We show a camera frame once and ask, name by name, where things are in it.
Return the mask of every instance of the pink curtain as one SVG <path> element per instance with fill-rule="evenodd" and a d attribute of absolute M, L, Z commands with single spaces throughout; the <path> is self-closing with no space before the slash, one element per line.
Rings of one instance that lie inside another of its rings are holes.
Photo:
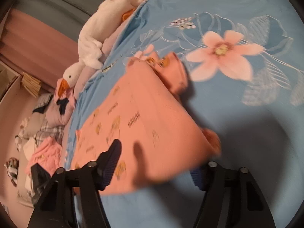
<path fill-rule="evenodd" d="M 67 67 L 78 61 L 75 41 L 43 22 L 12 9 L 0 43 L 0 60 L 55 88 Z"/>

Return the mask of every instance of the blue bed sheet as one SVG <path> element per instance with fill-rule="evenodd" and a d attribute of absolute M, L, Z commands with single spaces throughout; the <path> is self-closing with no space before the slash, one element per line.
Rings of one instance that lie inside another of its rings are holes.
<path fill-rule="evenodd" d="M 79 97 L 66 169 L 75 130 L 124 74 L 128 57 L 152 44 L 161 57 L 176 52 L 193 76 L 202 63 L 189 61 L 188 54 L 206 48 L 206 32 L 223 37 L 228 30 L 243 34 L 242 44 L 264 47 L 244 55 L 252 78 L 235 80 L 219 68 L 203 79 L 203 71 L 189 82 L 183 105 L 198 125 L 220 135 L 222 166 L 250 169 L 277 228 L 286 227 L 304 199 L 304 25 L 288 0 L 147 0 Z M 101 199 L 112 228 L 191 228 L 203 196 L 185 172 L 159 186 Z"/>

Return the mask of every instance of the pink wall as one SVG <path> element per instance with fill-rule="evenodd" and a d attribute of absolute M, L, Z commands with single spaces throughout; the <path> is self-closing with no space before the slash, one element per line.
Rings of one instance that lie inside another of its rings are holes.
<path fill-rule="evenodd" d="M 22 87 L 0 121 L 0 202 L 8 207 L 10 217 L 18 228 L 27 227 L 33 209 L 16 202 L 17 188 L 11 183 L 3 164 L 10 157 L 19 158 L 14 137 L 19 132 L 21 121 L 31 115 L 35 103 L 36 99 Z"/>

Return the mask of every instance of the yellow flower center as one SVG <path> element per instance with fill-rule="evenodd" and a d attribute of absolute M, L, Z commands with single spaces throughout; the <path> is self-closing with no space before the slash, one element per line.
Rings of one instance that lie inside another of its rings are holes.
<path fill-rule="evenodd" d="M 214 48 L 214 54 L 217 56 L 226 55 L 229 50 L 229 46 L 226 43 L 221 43 Z"/>

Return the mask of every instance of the silver bolt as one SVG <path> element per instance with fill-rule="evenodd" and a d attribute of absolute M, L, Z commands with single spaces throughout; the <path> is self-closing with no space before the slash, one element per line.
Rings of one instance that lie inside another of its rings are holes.
<path fill-rule="evenodd" d="M 242 167 L 242 168 L 240 169 L 240 171 L 241 171 L 242 173 L 244 173 L 244 174 L 247 174 L 247 173 L 249 172 L 249 170 L 248 170 L 247 168 L 245 168 L 245 167 Z"/>
<path fill-rule="evenodd" d="M 88 163 L 88 166 L 89 166 L 89 167 L 94 167 L 94 166 L 96 166 L 96 165 L 97 165 L 96 161 L 90 161 L 90 162 Z"/>
<path fill-rule="evenodd" d="M 60 167 L 56 170 L 56 173 L 61 174 L 64 173 L 65 169 L 63 167 Z"/>
<path fill-rule="evenodd" d="M 215 168 L 215 167 L 217 167 L 217 162 L 209 161 L 208 165 L 209 165 L 210 167 Z"/>

